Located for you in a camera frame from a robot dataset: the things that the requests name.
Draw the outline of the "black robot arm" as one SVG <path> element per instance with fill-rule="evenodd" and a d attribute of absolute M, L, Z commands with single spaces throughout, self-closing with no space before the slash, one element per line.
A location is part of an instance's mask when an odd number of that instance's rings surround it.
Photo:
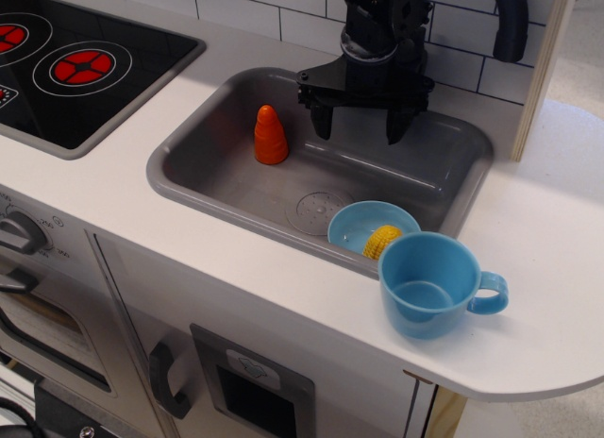
<path fill-rule="evenodd" d="M 434 81 L 425 76 L 428 0 L 344 0 L 342 54 L 299 72 L 298 102 L 310 110 L 315 133 L 331 135 L 338 107 L 386 110 L 386 136 L 398 143 L 414 117 L 428 109 Z"/>

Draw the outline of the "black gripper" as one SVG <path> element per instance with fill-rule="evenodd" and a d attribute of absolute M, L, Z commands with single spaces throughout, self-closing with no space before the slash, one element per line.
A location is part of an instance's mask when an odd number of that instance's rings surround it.
<path fill-rule="evenodd" d="M 332 62 L 296 74 L 298 102 L 310 109 L 316 135 L 329 140 L 333 108 L 388 110 L 388 145 L 399 143 L 415 112 L 424 111 L 434 81 L 400 67 L 394 60 L 356 62 L 341 56 Z"/>

